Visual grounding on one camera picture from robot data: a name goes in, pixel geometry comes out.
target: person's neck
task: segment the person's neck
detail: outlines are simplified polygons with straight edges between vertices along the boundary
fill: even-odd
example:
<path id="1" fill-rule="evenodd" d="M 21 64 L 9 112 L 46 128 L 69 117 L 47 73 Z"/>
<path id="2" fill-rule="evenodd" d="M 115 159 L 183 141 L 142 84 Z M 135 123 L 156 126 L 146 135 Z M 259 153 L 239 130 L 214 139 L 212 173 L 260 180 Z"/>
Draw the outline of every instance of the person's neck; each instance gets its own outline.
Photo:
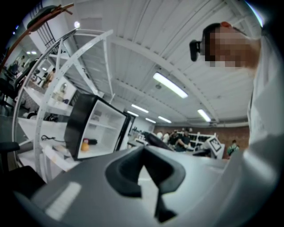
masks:
<path id="1" fill-rule="evenodd" d="M 255 74 L 260 58 L 260 39 L 251 39 L 249 46 L 250 48 L 246 51 L 245 67 Z"/>

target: fluorescent light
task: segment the fluorescent light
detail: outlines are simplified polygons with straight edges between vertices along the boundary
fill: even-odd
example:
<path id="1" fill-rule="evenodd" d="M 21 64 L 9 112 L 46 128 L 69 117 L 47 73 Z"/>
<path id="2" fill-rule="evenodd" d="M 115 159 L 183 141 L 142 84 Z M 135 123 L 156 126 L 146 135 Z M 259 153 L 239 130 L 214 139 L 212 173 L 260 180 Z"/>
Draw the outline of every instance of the fluorescent light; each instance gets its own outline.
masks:
<path id="1" fill-rule="evenodd" d="M 149 118 L 146 118 L 146 120 L 156 124 L 155 121 L 153 121 L 153 120 L 151 120 L 151 119 L 149 119 Z"/>
<path id="2" fill-rule="evenodd" d="M 165 122 L 172 123 L 170 120 L 165 119 L 165 118 L 163 118 L 163 117 L 161 117 L 161 116 L 159 116 L 158 118 L 162 119 L 162 120 L 165 121 Z"/>
<path id="3" fill-rule="evenodd" d="M 141 110 L 141 111 L 143 111 L 143 112 L 145 112 L 145 113 L 148 113 L 148 112 L 149 112 L 148 110 L 145 110 L 145 109 L 143 109 L 143 108 L 141 108 L 141 107 L 139 107 L 139 106 L 136 106 L 136 105 L 134 105 L 134 104 L 132 104 L 131 106 L 134 107 L 134 108 L 136 108 L 136 109 L 138 109 L 138 110 Z"/>
<path id="4" fill-rule="evenodd" d="M 162 83 L 163 85 L 165 85 L 166 87 L 170 88 L 173 92 L 178 94 L 180 97 L 182 98 L 188 97 L 187 93 L 185 93 L 182 89 L 180 89 L 178 86 L 176 86 L 173 82 L 168 80 L 166 77 L 164 77 L 160 73 L 156 72 L 153 78 L 159 81 L 160 83 Z"/>
<path id="5" fill-rule="evenodd" d="M 203 118 L 204 120 L 206 120 L 207 122 L 210 122 L 211 119 L 210 117 L 208 117 L 208 115 L 204 112 L 204 110 L 200 109 L 197 111 Z"/>
<path id="6" fill-rule="evenodd" d="M 260 26 L 262 27 L 263 26 L 263 19 L 261 18 L 259 13 L 254 8 L 252 8 L 252 6 L 250 4 L 248 4 L 248 6 L 252 9 L 252 11 L 253 11 L 254 15 L 256 16 L 258 22 L 260 23 Z"/>
<path id="7" fill-rule="evenodd" d="M 78 21 L 75 21 L 74 27 L 75 27 L 75 28 L 79 28 L 79 27 L 80 27 L 80 23 L 79 23 Z"/>
<path id="8" fill-rule="evenodd" d="M 132 113 L 132 112 L 130 112 L 130 111 L 128 111 L 128 113 L 129 113 L 129 114 L 132 114 L 132 115 L 134 115 L 134 116 L 136 116 L 136 117 L 139 117 L 138 114 Z"/>

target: black cable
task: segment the black cable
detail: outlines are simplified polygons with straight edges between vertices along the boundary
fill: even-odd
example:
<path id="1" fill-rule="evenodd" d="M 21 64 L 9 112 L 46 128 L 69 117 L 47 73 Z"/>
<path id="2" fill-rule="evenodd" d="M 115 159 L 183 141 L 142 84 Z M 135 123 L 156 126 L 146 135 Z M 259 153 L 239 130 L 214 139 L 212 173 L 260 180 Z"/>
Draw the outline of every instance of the black cable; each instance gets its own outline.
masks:
<path id="1" fill-rule="evenodd" d="M 56 140 L 55 137 L 48 137 L 46 135 L 42 135 L 41 140 L 54 140 L 56 142 L 65 142 L 65 141 L 60 141 L 60 140 Z"/>

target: brown wall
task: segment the brown wall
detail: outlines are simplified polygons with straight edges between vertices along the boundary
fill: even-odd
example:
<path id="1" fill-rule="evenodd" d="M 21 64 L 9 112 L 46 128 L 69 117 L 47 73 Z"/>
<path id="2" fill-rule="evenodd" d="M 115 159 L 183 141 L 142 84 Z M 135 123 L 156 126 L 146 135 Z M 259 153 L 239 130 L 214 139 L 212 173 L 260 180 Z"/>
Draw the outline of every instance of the brown wall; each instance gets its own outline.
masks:
<path id="1" fill-rule="evenodd" d="M 166 132 L 171 133 L 175 129 L 181 130 L 183 127 L 164 127 L 156 126 L 154 128 L 154 133 L 162 131 L 163 134 Z M 245 149 L 249 145 L 249 127 L 236 127 L 236 128 L 192 128 L 191 133 L 208 134 L 213 135 L 216 133 L 219 141 L 225 144 L 225 151 L 223 158 L 227 158 L 227 148 L 231 145 L 232 141 L 235 139 L 240 147 L 240 150 Z"/>

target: person in green shirt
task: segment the person in green shirt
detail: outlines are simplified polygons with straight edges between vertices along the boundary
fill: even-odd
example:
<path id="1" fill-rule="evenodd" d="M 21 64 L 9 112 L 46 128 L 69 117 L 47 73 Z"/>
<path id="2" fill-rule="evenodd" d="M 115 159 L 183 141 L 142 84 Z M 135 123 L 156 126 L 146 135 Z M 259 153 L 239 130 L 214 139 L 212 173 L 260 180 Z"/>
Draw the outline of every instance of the person in green shirt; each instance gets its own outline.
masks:
<path id="1" fill-rule="evenodd" d="M 236 141 L 236 140 L 233 140 L 233 141 L 232 141 L 232 145 L 229 146 L 229 148 L 227 149 L 227 154 L 228 154 L 229 156 L 231 156 L 233 152 L 238 151 L 238 150 L 240 150 L 240 148 L 239 148 L 239 146 L 237 145 L 237 141 Z"/>

